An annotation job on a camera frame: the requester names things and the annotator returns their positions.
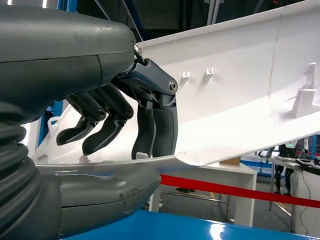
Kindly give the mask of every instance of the red rope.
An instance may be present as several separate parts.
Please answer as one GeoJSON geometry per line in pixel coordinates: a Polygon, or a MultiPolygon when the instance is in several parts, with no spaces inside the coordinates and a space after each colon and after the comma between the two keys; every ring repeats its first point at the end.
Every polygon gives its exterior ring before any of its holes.
{"type": "Polygon", "coordinates": [[[306,207],[320,208],[320,201],[306,199],[301,197],[286,196],[270,192],[245,189],[235,186],[227,186],[206,181],[186,179],[176,176],[161,175],[162,185],[180,187],[186,189],[195,189],[205,192],[217,194],[232,195],[237,197],[259,199],[285,204],[300,205],[306,207]]]}

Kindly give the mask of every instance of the white table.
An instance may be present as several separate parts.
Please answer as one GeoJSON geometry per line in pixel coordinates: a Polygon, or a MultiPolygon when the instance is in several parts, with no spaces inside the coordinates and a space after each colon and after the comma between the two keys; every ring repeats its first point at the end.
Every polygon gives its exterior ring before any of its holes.
{"type": "MultiPolygon", "coordinates": [[[[231,164],[220,164],[217,162],[208,166],[170,172],[168,175],[255,190],[257,174],[257,173],[256,171],[242,163],[237,166],[231,164]]],[[[161,189],[162,186],[157,189],[150,198],[149,211],[158,212],[159,210],[161,189]]],[[[229,214],[233,215],[232,217],[234,218],[235,224],[252,227],[254,220],[254,208],[254,199],[236,197],[235,210],[231,211],[229,214]]]]}
{"type": "MultiPolygon", "coordinates": [[[[297,196],[297,186],[298,186],[298,172],[301,170],[300,165],[294,162],[294,158],[288,158],[288,157],[275,157],[275,158],[269,158],[270,162],[272,162],[272,173],[271,173],[271,186],[270,186],[270,192],[273,192],[273,185],[275,182],[275,166],[276,165],[281,165],[283,167],[289,168],[294,170],[292,174],[293,183],[292,186],[292,193],[293,197],[297,196]]],[[[269,210],[271,211],[272,209],[272,201],[269,202],[269,210]]],[[[280,208],[281,210],[285,212],[286,214],[289,215],[291,217],[291,230],[293,233],[295,233],[295,221],[296,221],[296,205],[292,205],[292,213],[290,214],[289,212],[286,211],[285,209],[279,206],[278,203],[275,202],[275,204],[280,208]]]]}

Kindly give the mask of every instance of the robotic hand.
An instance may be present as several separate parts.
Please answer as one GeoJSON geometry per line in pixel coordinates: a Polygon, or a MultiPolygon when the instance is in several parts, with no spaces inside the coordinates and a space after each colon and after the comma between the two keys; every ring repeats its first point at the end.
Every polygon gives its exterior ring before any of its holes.
{"type": "Polygon", "coordinates": [[[60,132],[58,145],[85,137],[98,122],[104,121],[101,130],[86,138],[82,144],[85,156],[104,148],[115,139],[134,110],[118,89],[138,102],[138,135],[131,158],[137,153],[161,157],[174,153],[178,134],[175,93],[176,80],[150,59],[143,59],[141,50],[134,46],[134,64],[118,74],[111,83],[88,92],[73,94],[66,99],[81,114],[78,124],[60,132]]]}
{"type": "Polygon", "coordinates": [[[82,118],[60,134],[58,144],[83,138],[108,114],[83,151],[105,147],[133,116],[120,89],[139,102],[133,153],[172,154],[177,135],[177,82],[143,59],[128,27],[2,5],[0,29],[0,240],[56,240],[112,223],[137,210],[160,184],[157,170],[146,164],[108,177],[40,174],[19,143],[26,135],[20,125],[66,98],[82,118]]]}

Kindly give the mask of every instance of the blue surface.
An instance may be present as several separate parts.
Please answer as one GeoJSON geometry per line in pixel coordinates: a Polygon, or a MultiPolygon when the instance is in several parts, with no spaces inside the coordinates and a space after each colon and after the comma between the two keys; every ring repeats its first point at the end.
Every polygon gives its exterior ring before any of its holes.
{"type": "Polygon", "coordinates": [[[134,215],[67,240],[315,240],[287,232],[138,210],[134,215]]]}

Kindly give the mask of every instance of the floor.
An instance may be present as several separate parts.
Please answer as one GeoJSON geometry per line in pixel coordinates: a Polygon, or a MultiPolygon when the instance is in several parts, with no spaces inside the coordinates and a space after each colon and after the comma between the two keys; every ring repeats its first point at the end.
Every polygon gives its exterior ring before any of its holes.
{"type": "MultiPolygon", "coordinates": [[[[163,190],[168,192],[177,192],[174,187],[164,186],[163,190]]],[[[269,192],[270,190],[270,178],[258,176],[257,179],[257,190],[269,192]]],[[[211,198],[219,198],[219,194],[212,192],[195,191],[190,193],[198,197],[206,196],[211,198]]],[[[175,214],[180,216],[195,217],[199,219],[212,220],[226,223],[226,205],[224,203],[213,202],[208,200],[195,199],[191,197],[177,196],[162,193],[162,203],[163,206],[159,212],[167,214],[175,214]]],[[[223,195],[222,200],[226,200],[227,196],[223,195]]],[[[291,218],[275,205],[272,206],[272,211],[269,211],[269,203],[263,200],[256,200],[254,202],[254,213],[253,226],[257,228],[275,230],[281,232],[290,232],[291,218]]],[[[291,206],[288,204],[279,203],[279,205],[291,211],[291,206]]]]}

